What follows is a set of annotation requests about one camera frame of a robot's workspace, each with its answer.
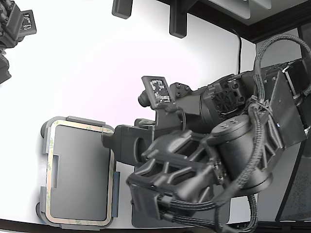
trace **white table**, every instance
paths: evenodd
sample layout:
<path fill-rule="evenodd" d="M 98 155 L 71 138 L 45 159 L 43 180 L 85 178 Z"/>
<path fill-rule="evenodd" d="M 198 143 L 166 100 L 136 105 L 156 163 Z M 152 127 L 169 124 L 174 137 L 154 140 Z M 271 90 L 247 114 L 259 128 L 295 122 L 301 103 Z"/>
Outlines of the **white table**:
<path fill-rule="evenodd" d="M 45 185 L 45 121 L 75 116 L 132 125 L 155 115 L 138 104 L 142 76 L 165 76 L 196 89 L 236 71 L 235 35 L 189 16 L 188 36 L 170 36 L 169 7 L 155 0 L 134 0 L 128 20 L 111 15 L 112 0 L 16 2 L 34 11 L 38 32 L 7 50 L 12 78 L 0 85 L 0 219 L 42 223 L 35 205 Z M 243 43 L 242 70 L 252 68 L 255 52 L 255 45 Z M 119 218 L 110 228 L 132 228 L 125 179 L 133 167 L 118 163 L 117 171 Z M 247 201 L 235 204 L 248 215 Z"/>

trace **black braided cable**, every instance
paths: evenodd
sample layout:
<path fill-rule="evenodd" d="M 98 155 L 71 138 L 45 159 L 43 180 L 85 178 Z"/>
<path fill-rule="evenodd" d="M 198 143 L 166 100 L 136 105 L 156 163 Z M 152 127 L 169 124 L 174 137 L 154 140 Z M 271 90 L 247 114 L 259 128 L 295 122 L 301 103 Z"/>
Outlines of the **black braided cable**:
<path fill-rule="evenodd" d="M 273 37 L 271 37 L 270 39 L 268 39 L 260 48 L 260 50 L 258 51 L 256 58 L 255 58 L 255 63 L 254 63 L 254 80 L 255 83 L 257 85 L 257 92 L 255 93 L 255 95 L 258 95 L 258 99 L 259 101 L 264 101 L 265 100 L 265 92 L 264 92 L 264 86 L 263 86 L 263 80 L 262 80 L 262 76 L 261 76 L 261 61 L 263 58 L 264 53 L 266 52 L 266 50 L 275 42 L 280 41 L 280 40 L 291 40 L 293 42 L 298 43 L 299 45 L 301 45 L 308 53 L 308 56 L 311 58 L 311 49 L 310 47 L 307 45 L 306 42 L 304 42 L 302 39 L 300 39 L 299 37 L 295 36 L 295 35 L 290 35 L 290 34 L 279 34 L 279 35 L 275 35 Z M 305 96 L 307 96 L 308 94 L 311 93 L 311 84 L 308 86 L 308 88 L 306 90 L 303 91 L 303 94 Z"/>

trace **gray panel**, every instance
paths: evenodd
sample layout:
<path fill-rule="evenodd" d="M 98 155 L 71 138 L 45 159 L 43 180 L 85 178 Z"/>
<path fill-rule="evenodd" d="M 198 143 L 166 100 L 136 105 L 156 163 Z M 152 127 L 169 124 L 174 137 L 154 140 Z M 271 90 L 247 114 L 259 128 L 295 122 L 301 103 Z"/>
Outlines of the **gray panel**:
<path fill-rule="evenodd" d="M 283 152 L 280 161 L 272 172 L 272 184 L 258 193 L 259 221 L 275 221 L 296 162 L 299 148 L 300 143 L 287 148 Z"/>
<path fill-rule="evenodd" d="M 218 6 L 212 3 L 210 0 L 201 0 L 202 2 L 213 6 L 217 10 L 226 13 L 227 15 L 239 20 L 240 22 L 251 25 L 256 22 L 259 22 L 267 17 L 273 16 L 279 12 L 287 10 L 293 6 L 297 6 L 307 0 L 271 0 L 271 9 L 267 9 L 270 7 L 269 1 L 264 0 L 250 0 L 249 8 L 250 8 L 250 18 L 243 18 L 241 15 L 231 12 L 221 6 Z"/>
<path fill-rule="evenodd" d="M 51 215 L 104 221 L 110 152 L 101 144 L 101 133 L 59 125 L 54 154 L 59 155 L 59 161 L 57 188 L 51 194 Z"/>
<path fill-rule="evenodd" d="M 288 34 L 298 36 L 298 30 L 293 29 Z M 264 41 L 257 43 L 257 51 Z M 301 58 L 300 46 L 292 41 L 278 41 L 271 45 L 263 56 L 261 67 L 285 63 Z M 283 200 L 285 191 L 297 159 L 300 143 L 286 149 L 273 170 L 273 182 L 264 191 L 258 194 L 259 221 L 275 221 L 276 215 Z"/>
<path fill-rule="evenodd" d="M 311 139 L 301 161 L 280 220 L 311 220 Z"/>
<path fill-rule="evenodd" d="M 222 188 L 220 186 L 216 186 L 214 188 L 215 195 L 218 195 L 222 192 Z M 222 223 L 227 223 L 229 221 L 230 216 L 230 202 L 224 205 L 221 209 L 220 221 Z M 197 212 L 193 217 L 207 219 L 210 221 L 214 221 L 214 210 Z M 132 224 L 137 228 L 169 228 L 169 227 L 182 227 L 182 225 L 170 223 L 167 221 L 158 221 L 154 218 L 147 217 L 146 215 L 138 212 L 133 208 L 132 214 Z"/>

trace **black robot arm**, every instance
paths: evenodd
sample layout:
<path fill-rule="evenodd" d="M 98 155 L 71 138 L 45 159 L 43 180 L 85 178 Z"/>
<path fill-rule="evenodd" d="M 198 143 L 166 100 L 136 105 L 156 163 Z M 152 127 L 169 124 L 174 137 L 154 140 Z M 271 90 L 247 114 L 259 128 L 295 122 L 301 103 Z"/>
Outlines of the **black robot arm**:
<path fill-rule="evenodd" d="M 4 49 L 14 48 L 32 34 L 36 34 L 33 11 L 21 11 L 14 1 L 0 0 L 0 84 L 11 78 Z"/>
<path fill-rule="evenodd" d="M 254 71 L 229 75 L 192 91 L 168 87 L 163 77 L 143 77 L 138 98 L 156 111 L 155 121 L 138 119 L 102 134 L 120 162 L 136 166 L 127 179 L 134 207 L 144 214 L 217 232 L 253 232 L 254 194 L 272 182 L 272 170 L 285 148 L 306 139 L 311 116 L 310 79 L 302 60 L 262 69 L 263 52 L 273 42 L 299 38 L 278 35 L 258 52 Z M 213 186 L 224 191 L 214 196 Z M 219 209 L 232 197 L 248 196 L 251 222 L 233 229 L 218 222 Z M 193 218 L 215 209 L 215 221 Z"/>

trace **black bracket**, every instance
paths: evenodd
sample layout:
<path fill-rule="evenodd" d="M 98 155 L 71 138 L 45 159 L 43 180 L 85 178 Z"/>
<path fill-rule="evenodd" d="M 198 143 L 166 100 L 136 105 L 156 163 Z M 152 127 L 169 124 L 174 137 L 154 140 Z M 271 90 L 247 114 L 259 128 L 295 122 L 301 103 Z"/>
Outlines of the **black bracket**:
<path fill-rule="evenodd" d="M 170 10 L 170 34 L 178 38 L 187 35 L 187 12 L 198 0 L 172 0 Z M 113 0 L 112 14 L 128 19 L 132 14 L 133 0 Z"/>
<path fill-rule="evenodd" d="M 178 38 L 187 35 L 187 12 L 198 0 L 173 0 L 170 10 L 170 34 Z"/>
<path fill-rule="evenodd" d="M 113 0 L 112 14 L 128 19 L 132 14 L 133 0 Z"/>

